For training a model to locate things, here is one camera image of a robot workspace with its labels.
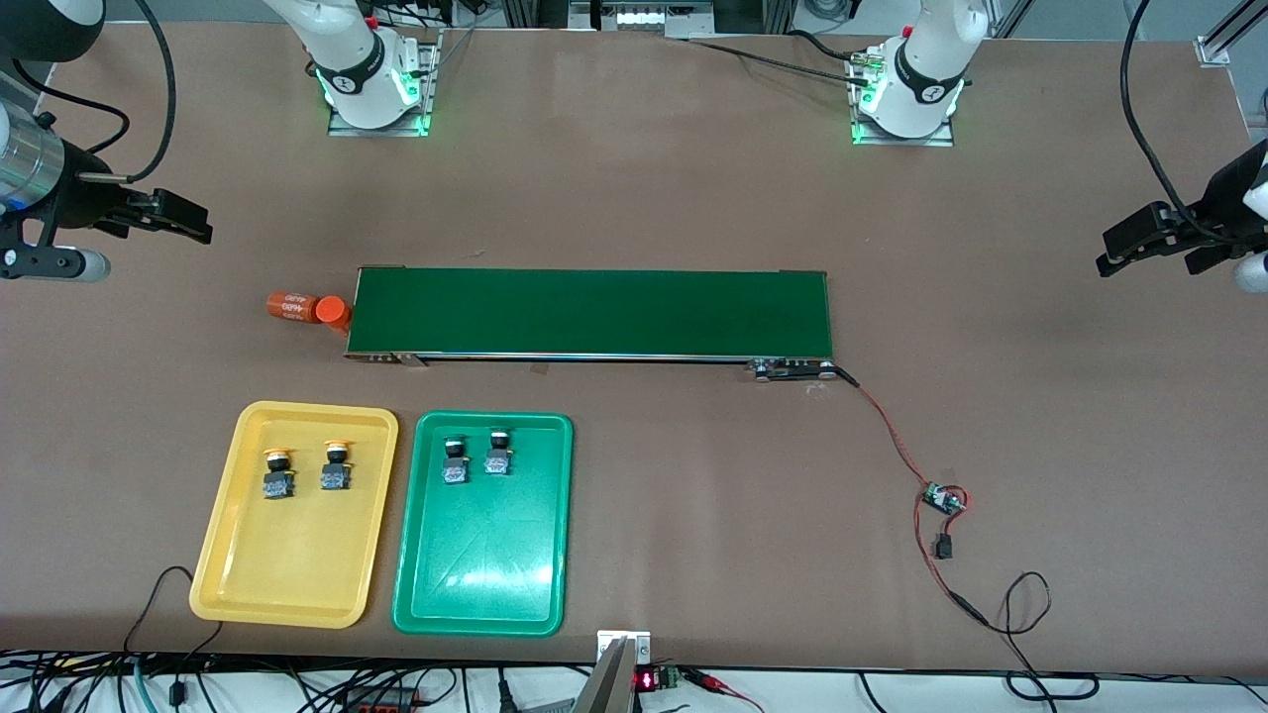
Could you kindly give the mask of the yellow plastic tray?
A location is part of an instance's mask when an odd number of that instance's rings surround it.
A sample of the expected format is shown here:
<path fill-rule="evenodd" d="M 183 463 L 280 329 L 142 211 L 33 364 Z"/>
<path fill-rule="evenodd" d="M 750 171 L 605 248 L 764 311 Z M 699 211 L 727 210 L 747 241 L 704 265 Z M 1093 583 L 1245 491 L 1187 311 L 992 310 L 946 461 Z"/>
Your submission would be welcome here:
<path fill-rule="evenodd" d="M 189 594 L 205 620 L 344 629 L 366 610 L 399 435 L 385 409 L 259 401 L 237 419 Z M 353 487 L 320 488 L 325 442 L 353 442 Z M 294 495 L 268 500 L 265 450 Z"/>

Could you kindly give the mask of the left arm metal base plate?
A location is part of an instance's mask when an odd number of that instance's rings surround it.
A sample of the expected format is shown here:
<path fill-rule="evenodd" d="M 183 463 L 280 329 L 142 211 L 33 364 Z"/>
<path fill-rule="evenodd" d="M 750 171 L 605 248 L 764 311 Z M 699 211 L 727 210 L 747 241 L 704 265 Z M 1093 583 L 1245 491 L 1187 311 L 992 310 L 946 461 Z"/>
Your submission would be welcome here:
<path fill-rule="evenodd" d="M 844 67 L 861 85 L 848 89 L 852 145 L 951 148 L 952 115 L 965 89 L 965 77 L 928 84 L 915 90 L 893 74 L 896 51 L 888 44 L 856 52 Z"/>

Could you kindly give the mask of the green conveyor belt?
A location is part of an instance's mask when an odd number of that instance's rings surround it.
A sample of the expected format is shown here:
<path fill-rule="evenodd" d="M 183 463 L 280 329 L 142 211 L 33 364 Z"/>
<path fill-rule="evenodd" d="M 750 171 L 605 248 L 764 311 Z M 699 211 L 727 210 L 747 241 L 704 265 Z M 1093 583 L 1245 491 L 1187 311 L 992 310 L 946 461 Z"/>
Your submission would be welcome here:
<path fill-rule="evenodd" d="M 361 362 L 706 362 L 761 382 L 844 376 L 824 271 L 363 266 Z"/>

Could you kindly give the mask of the black power strip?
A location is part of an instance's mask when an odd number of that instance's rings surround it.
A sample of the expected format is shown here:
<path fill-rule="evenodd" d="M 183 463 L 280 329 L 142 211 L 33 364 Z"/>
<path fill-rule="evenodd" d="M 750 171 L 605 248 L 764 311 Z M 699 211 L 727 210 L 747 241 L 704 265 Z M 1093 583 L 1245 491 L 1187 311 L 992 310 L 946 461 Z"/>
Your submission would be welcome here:
<path fill-rule="evenodd" d="M 418 693 L 403 685 L 358 685 L 344 694 L 340 713 L 415 713 L 422 705 Z"/>

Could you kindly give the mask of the red clip lead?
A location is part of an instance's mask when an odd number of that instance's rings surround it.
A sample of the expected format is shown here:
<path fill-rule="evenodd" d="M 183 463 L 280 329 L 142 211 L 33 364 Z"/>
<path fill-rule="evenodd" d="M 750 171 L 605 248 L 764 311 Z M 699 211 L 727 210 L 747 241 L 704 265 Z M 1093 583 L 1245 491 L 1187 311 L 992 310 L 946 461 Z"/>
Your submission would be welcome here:
<path fill-rule="evenodd" d="M 737 699 L 748 705 L 752 705 L 758 713 L 767 713 L 765 710 L 765 707 L 758 704 L 754 699 L 744 695 L 743 693 L 737 691 L 729 684 L 721 681 L 720 677 L 710 675 L 710 672 L 702 672 L 702 669 L 680 666 L 678 672 L 680 676 L 683 677 L 683 681 L 687 681 L 689 684 L 692 684 L 694 686 L 700 688 L 706 693 L 711 693 L 724 698 Z"/>

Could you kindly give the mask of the grey box with white lights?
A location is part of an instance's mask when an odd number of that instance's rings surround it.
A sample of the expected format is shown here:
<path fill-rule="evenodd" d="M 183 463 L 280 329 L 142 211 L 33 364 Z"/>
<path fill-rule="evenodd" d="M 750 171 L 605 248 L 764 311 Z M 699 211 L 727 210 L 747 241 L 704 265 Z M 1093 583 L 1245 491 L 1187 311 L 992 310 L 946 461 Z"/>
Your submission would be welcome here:
<path fill-rule="evenodd" d="M 711 0 L 571 0 L 567 29 L 642 32 L 670 38 L 714 36 Z"/>

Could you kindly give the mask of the green plastic tray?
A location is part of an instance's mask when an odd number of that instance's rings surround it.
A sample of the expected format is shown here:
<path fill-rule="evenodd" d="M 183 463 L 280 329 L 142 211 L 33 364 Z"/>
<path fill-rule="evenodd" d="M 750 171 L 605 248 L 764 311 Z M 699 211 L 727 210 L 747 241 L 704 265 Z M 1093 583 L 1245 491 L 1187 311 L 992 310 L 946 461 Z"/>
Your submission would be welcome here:
<path fill-rule="evenodd" d="M 484 473 L 510 433 L 510 474 Z M 443 442 L 467 438 L 470 482 L 441 481 Z M 557 412 L 431 411 L 418 421 L 392 622 L 403 636 L 544 638 L 566 619 L 574 424 Z"/>

